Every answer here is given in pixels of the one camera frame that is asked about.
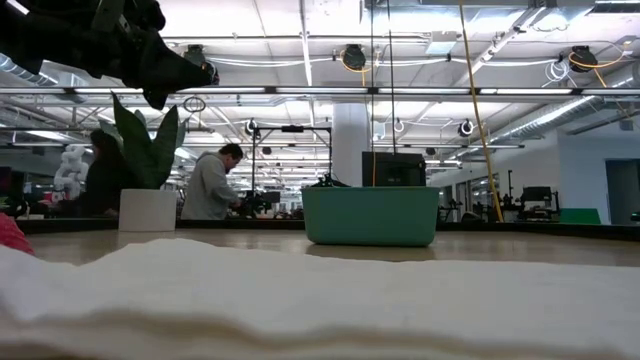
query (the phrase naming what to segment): white planter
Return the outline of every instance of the white planter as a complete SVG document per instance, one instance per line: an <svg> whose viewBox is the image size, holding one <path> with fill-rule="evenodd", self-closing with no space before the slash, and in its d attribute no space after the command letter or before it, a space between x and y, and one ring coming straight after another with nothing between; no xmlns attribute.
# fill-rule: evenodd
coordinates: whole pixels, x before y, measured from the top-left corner
<svg viewBox="0 0 640 360"><path fill-rule="evenodd" d="M174 191L124 189L120 195L120 231L161 232L176 229Z"/></svg>

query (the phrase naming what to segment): red object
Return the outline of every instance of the red object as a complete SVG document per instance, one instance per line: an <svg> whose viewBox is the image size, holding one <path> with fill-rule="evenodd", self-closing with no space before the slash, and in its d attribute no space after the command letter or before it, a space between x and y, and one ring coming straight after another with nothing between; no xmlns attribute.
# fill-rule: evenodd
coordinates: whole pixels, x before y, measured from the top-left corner
<svg viewBox="0 0 640 360"><path fill-rule="evenodd" d="M20 231L16 222L5 214L0 213L0 245L35 255L31 245Z"/></svg>

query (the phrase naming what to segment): table surface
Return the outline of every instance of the table surface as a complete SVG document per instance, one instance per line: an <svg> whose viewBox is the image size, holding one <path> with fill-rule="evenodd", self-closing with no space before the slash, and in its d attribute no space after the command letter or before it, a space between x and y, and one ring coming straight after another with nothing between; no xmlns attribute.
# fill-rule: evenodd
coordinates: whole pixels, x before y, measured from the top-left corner
<svg viewBox="0 0 640 360"><path fill-rule="evenodd" d="M106 230L27 238L39 258L76 265L99 259L127 244L184 238L216 246L360 260L526 261L640 267L640 243L505 232L440 232L428 248L314 245L303 231L277 230L185 229L171 233Z"/></svg>

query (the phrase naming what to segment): white cloth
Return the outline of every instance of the white cloth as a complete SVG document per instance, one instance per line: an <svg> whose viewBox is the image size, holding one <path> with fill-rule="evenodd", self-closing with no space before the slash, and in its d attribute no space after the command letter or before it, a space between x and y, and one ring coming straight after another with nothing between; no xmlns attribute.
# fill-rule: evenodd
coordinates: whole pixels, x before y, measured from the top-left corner
<svg viewBox="0 0 640 360"><path fill-rule="evenodd" d="M386 263L129 245L80 267L0 247L0 358L638 359L640 269Z"/></svg>

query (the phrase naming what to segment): white column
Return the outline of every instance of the white column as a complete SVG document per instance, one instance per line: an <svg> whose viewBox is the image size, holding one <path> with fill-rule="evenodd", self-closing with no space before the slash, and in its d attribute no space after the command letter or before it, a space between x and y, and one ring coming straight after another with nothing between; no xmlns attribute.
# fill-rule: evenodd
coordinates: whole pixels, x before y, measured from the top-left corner
<svg viewBox="0 0 640 360"><path fill-rule="evenodd" d="M362 186L362 152L370 151L366 104L333 105L333 178Z"/></svg>

